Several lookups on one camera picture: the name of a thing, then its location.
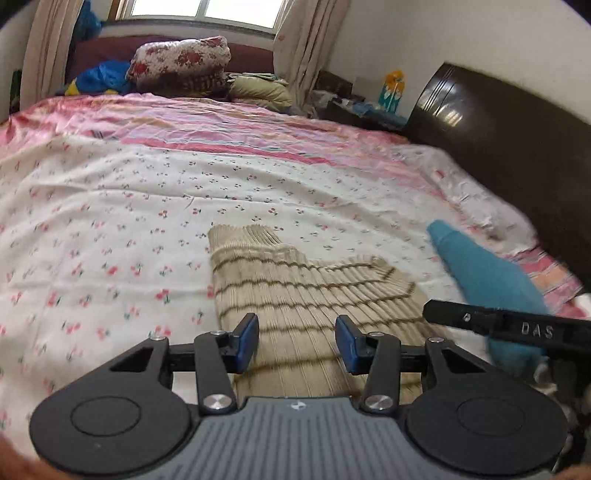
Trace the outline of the olive green cushion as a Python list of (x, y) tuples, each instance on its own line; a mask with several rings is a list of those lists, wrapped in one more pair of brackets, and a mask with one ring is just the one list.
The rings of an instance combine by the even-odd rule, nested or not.
[(294, 107), (287, 82), (263, 74), (229, 77), (228, 98), (235, 103), (256, 105), (276, 112)]

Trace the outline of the right beige curtain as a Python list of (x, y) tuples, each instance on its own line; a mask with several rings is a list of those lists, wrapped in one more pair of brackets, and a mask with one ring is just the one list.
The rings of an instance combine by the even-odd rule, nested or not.
[(287, 1), (273, 40), (273, 69), (287, 81), (290, 95), (301, 109), (332, 54), (349, 4), (345, 0)]

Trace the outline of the beige striped knit sweater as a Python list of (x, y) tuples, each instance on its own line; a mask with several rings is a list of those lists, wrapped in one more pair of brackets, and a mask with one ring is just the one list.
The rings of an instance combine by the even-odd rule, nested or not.
[(420, 288), (381, 257), (310, 260), (262, 225), (217, 225), (208, 240), (219, 325), (259, 318), (256, 354), (231, 378), (239, 399), (360, 396), (365, 379), (349, 375), (335, 343), (339, 315), (411, 346), (448, 335), (423, 318)]

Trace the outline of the bright window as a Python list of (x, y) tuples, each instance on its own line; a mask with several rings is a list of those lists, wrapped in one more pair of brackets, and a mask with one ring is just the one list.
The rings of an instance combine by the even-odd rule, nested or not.
[(116, 20), (182, 20), (276, 32), (287, 9), (280, 0), (113, 1)]

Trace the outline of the pale floral pillow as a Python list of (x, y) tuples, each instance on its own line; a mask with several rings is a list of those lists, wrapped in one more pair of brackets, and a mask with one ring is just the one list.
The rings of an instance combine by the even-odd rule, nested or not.
[(537, 245), (537, 232), (517, 208), (469, 175), (445, 151), (426, 145), (402, 148), (407, 164), (417, 169), (497, 250), (518, 254)]

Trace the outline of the teal folded sweater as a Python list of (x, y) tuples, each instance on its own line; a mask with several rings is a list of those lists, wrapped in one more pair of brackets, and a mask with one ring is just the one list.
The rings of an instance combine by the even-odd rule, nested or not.
[[(427, 231), (468, 304), (538, 315), (549, 313), (541, 292), (518, 265), (496, 256), (442, 220), (432, 222)], [(486, 345), (497, 368), (526, 382), (534, 380), (544, 360), (542, 350), (533, 346), (490, 338)]]

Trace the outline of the beige curtain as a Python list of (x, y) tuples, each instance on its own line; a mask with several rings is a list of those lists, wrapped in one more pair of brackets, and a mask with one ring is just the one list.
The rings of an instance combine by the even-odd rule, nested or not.
[(345, 0), (287, 1), (273, 40), (273, 69), (287, 81), (290, 95), (301, 109), (332, 54), (349, 4)]
[(23, 62), (22, 110), (48, 98), (63, 84), (69, 46), (82, 4), (82, 0), (38, 3)]

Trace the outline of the pink striped satin quilt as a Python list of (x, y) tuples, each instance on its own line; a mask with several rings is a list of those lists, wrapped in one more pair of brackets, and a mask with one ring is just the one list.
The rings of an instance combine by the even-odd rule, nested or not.
[(456, 290), (430, 244), (444, 220), (582, 315), (582, 285), (538, 244), (491, 241), (402, 156), (401, 136), (259, 107), (151, 95), (55, 97), (1, 127), (1, 276), (21, 291), (94, 257), (114, 278), (190, 277), (216, 224), (264, 224), (315, 255), (381, 255)]

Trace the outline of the cherry print white bedsheet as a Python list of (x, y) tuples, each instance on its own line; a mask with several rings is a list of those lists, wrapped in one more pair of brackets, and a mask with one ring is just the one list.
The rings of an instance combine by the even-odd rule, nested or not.
[(341, 314), (420, 344), (431, 297), (461, 295), (427, 228), (495, 252), (399, 147), (386, 172), (60, 136), (1, 151), (1, 434), (54, 391), (147, 338), (187, 343), (259, 316), (239, 396), (351, 394)]

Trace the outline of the floral red white pillow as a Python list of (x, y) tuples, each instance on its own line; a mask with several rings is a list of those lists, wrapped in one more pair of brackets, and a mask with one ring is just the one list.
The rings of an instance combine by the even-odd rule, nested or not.
[(223, 92), (231, 60), (224, 36), (150, 42), (139, 46), (127, 78), (138, 92), (165, 97), (202, 97)]

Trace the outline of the dark brown headboard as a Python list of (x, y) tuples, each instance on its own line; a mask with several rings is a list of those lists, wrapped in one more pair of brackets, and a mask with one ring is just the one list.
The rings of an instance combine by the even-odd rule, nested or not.
[(484, 73), (443, 64), (404, 128), (520, 210), (542, 247), (590, 285), (590, 126)]

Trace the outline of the blue yellow bag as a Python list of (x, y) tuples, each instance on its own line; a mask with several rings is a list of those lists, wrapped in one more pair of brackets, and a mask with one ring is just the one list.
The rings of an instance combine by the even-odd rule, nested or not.
[(58, 96), (126, 95), (135, 90), (134, 84), (127, 78), (129, 67), (129, 62), (118, 60), (102, 62), (77, 75), (62, 86), (56, 94)]

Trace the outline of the cluttered dark nightstand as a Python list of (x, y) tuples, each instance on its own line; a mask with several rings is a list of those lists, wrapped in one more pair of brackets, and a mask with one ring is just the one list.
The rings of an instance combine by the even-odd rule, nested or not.
[(403, 131), (408, 119), (387, 112), (365, 98), (353, 94), (353, 83), (321, 70), (310, 103), (319, 119), (366, 130), (397, 133)]

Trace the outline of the dark red sofa bench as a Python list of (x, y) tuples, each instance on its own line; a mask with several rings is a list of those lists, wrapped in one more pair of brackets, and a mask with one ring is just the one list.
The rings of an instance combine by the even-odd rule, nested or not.
[(232, 77), (273, 76), (273, 52), (229, 42), (224, 36), (98, 37), (74, 47), (65, 84), (57, 94), (223, 98)]

